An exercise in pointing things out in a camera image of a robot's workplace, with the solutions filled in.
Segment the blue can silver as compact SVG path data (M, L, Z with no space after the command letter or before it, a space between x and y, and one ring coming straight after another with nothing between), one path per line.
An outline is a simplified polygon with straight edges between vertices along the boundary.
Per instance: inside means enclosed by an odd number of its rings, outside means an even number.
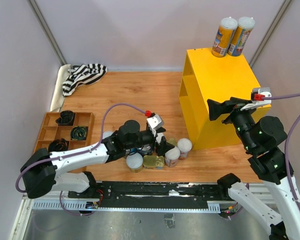
M152 155L153 153L153 148L150 144L144 145L140 148L133 148L129 155L134 155L139 153L140 155L144 156L144 155Z

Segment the red label can white lid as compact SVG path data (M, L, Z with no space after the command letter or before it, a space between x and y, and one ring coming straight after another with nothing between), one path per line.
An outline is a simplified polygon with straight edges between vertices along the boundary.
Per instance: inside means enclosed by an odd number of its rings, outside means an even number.
M181 138L177 142L177 148L180 151L179 160L185 160L192 149L192 142L187 138Z

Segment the yellow wooden shelf cabinet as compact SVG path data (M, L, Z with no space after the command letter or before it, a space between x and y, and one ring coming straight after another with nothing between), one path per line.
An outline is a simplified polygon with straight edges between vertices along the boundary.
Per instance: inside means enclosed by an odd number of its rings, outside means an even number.
M234 108L251 100L260 87L246 58L216 57L211 48L186 51L179 102L193 150L240 144L233 124L224 124Z

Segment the tall yellow blue can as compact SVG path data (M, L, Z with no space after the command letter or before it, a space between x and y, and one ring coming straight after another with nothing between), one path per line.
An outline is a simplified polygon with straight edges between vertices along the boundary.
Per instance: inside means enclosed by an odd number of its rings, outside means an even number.
M253 17L243 16L238 20L238 27L227 51L230 56L238 57L242 54L246 41L254 29L255 24Z

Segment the small can white lid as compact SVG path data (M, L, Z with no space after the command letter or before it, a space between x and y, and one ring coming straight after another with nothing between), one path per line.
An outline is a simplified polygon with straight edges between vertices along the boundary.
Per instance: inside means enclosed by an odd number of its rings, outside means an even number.
M162 137L164 137L164 133L157 133L157 134L156 134L156 142L157 142L158 144L161 143Z

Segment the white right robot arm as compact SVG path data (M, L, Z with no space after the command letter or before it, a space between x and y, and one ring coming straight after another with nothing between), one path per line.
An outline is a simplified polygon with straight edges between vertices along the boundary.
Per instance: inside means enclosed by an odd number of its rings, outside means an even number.
M210 121L228 114L222 123L234 126L246 154L251 156L250 167L268 189L278 211L254 196L233 173L217 181L217 196L238 202L262 225L269 239L300 240L300 195L293 185L293 169L278 147L288 137L279 118L264 116L255 122L252 101L235 97L222 103L208 99L207 104Z

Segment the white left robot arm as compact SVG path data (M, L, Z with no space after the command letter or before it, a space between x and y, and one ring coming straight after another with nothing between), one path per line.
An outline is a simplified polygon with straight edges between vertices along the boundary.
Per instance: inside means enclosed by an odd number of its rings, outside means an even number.
M40 148L21 167L17 180L23 181L29 199L40 198L51 191L71 191L91 198L97 193L94 177L90 173L72 173L73 170L116 161L128 150L146 145L154 147L158 156L164 156L174 148L167 142L164 132L160 123L147 123L146 129L140 130L137 121L128 120L93 145L59 152Z

